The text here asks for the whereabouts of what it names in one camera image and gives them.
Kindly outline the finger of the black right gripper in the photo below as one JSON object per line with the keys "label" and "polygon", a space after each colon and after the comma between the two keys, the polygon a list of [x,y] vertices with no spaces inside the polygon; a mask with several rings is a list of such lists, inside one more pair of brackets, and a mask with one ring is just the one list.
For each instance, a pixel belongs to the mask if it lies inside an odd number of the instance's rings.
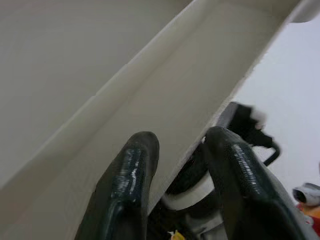
{"label": "finger of the black right gripper", "polygon": [[238,109],[236,102],[230,102],[217,120],[217,126],[228,129]]}

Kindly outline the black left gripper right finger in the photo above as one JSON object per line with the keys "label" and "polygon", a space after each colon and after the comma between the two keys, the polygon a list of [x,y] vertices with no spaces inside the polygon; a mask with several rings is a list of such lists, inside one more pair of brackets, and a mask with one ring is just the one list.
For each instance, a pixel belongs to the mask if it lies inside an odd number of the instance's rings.
{"label": "black left gripper right finger", "polygon": [[205,144],[228,240],[313,240],[312,227],[248,143],[215,126]]}

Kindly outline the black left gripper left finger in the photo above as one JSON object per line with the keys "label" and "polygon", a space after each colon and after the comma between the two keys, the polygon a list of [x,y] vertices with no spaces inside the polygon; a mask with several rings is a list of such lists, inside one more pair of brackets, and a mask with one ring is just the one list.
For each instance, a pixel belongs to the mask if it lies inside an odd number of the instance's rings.
{"label": "black left gripper left finger", "polygon": [[74,240],[146,240],[150,187],[160,144],[150,131],[133,134],[105,170]]}

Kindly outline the white floor appliance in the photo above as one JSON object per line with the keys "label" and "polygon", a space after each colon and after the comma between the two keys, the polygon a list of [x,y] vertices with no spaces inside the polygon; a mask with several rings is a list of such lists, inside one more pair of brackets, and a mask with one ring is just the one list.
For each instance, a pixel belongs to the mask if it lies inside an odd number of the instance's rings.
{"label": "white floor appliance", "polygon": [[305,182],[303,185],[292,189],[296,201],[309,207],[320,206],[320,186]]}

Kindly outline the white plastic table top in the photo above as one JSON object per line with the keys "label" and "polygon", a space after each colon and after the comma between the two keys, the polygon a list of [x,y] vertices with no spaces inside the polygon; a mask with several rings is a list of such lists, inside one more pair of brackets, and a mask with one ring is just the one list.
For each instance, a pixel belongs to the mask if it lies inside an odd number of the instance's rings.
{"label": "white plastic table top", "polygon": [[74,240],[127,140],[152,210],[290,23],[320,0],[0,0],[0,240]]}

